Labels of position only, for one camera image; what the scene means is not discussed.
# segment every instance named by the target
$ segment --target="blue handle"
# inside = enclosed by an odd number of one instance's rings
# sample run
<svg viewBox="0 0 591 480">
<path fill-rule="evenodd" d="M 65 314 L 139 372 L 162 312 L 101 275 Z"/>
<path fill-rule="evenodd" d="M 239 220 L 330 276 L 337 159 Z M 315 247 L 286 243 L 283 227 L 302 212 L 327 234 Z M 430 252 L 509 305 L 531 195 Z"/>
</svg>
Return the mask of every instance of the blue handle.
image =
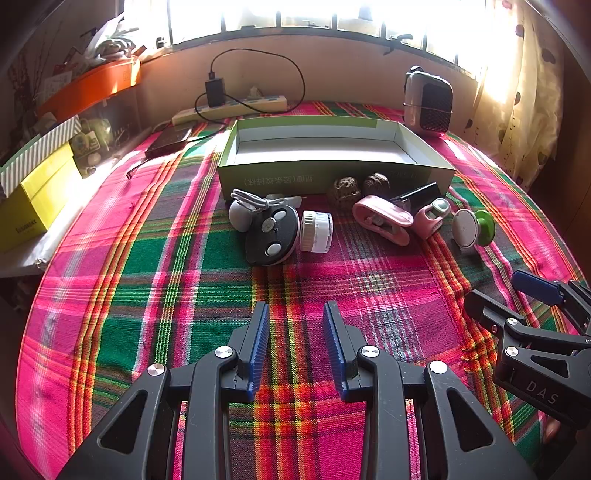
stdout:
<svg viewBox="0 0 591 480">
<path fill-rule="evenodd" d="M 546 305 L 560 305 L 564 301 L 558 284 L 523 270 L 517 270 L 513 273 L 511 285 L 517 291 L 523 292 Z"/>
</svg>

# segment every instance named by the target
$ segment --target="blue gripper pad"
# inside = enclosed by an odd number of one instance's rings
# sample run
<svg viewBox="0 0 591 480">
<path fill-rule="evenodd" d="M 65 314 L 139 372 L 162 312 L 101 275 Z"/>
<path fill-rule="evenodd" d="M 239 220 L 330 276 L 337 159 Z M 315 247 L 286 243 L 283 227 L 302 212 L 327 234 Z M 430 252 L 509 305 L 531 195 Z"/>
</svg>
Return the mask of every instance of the blue gripper pad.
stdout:
<svg viewBox="0 0 591 480">
<path fill-rule="evenodd" d="M 347 365 L 345 362 L 345 356 L 343 355 L 343 351 L 340 346 L 339 337 L 335 327 L 335 321 L 330 312 L 328 303 L 324 304 L 322 325 L 324 329 L 324 341 L 326 342 L 326 348 L 329 351 L 329 361 L 333 374 L 333 380 L 335 381 L 335 388 L 336 391 L 339 392 L 341 400 L 344 400 L 348 391 L 346 376 Z"/>
<path fill-rule="evenodd" d="M 564 301 L 558 284 L 523 270 L 517 270 L 513 273 L 511 285 L 517 291 L 523 292 L 549 306 L 560 305 Z"/>
<path fill-rule="evenodd" d="M 267 353 L 267 345 L 269 343 L 269 332 L 271 322 L 269 320 L 269 305 L 265 303 L 261 321 L 256 331 L 256 337 L 252 348 L 251 358 L 248 363 L 248 387 L 247 393 L 251 401 L 254 401 L 255 394 L 261 386 L 262 367 L 265 362 L 265 354 Z"/>
</svg>

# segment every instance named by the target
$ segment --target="yellow box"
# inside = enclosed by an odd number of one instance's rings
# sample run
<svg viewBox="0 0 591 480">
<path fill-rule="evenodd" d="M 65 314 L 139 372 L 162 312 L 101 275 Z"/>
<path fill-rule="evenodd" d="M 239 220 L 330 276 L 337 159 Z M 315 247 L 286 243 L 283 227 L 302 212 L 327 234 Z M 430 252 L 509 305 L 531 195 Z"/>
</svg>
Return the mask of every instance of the yellow box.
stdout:
<svg viewBox="0 0 591 480">
<path fill-rule="evenodd" d="M 0 203 L 0 251 L 47 232 L 81 181 L 66 142 Z"/>
</svg>

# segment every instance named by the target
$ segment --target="green box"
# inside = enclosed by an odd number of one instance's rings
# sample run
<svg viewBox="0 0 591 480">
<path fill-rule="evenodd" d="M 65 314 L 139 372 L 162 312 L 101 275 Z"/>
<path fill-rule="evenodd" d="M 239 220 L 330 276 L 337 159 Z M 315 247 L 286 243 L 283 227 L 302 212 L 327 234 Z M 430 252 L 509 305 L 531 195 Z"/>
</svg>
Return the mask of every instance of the green box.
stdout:
<svg viewBox="0 0 591 480">
<path fill-rule="evenodd" d="M 293 115 L 237 120 L 218 166 L 224 199 L 326 193 L 342 177 L 379 172 L 392 194 L 436 181 L 444 193 L 456 169 L 403 124 L 347 116 Z"/>
</svg>

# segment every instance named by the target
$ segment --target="plaid tablecloth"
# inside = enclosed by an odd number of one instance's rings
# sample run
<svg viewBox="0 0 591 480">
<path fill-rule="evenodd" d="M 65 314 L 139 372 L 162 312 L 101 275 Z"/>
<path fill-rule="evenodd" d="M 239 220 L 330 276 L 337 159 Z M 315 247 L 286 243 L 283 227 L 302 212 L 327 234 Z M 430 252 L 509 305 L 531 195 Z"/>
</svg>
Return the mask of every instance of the plaid tablecloth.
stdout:
<svg viewBox="0 0 591 480">
<path fill-rule="evenodd" d="M 401 120 L 398 111 L 342 103 L 305 103 L 292 114 Z M 109 176 L 72 226 L 28 319 L 18 431 L 46 478 L 56 477 L 149 364 L 196 362 L 248 321 L 257 300 L 270 306 L 270 347 L 256 403 L 231 408 L 234 478 L 358 478 L 364 405 L 342 403 L 333 385 L 321 324 L 327 300 L 397 359 L 446 362 L 535 462 L 545 417 L 493 384 L 495 342 L 466 316 L 463 299 L 478 288 L 531 325 L 565 330 L 556 308 L 515 293 L 511 273 L 526 268 L 563 281 L 582 274 L 543 213 L 501 170 L 454 136 L 428 140 L 457 168 L 447 194 L 453 211 L 484 208 L 496 220 L 488 247 L 460 252 L 451 216 L 429 240 L 413 236 L 398 247 L 333 211 L 329 253 L 296 251 L 280 265 L 251 268 L 220 196 L 221 135 L 184 156 L 151 161 L 127 180 L 153 139 Z M 324 196 L 302 207 L 330 211 Z M 411 458 L 416 476 L 416 451 Z"/>
</svg>

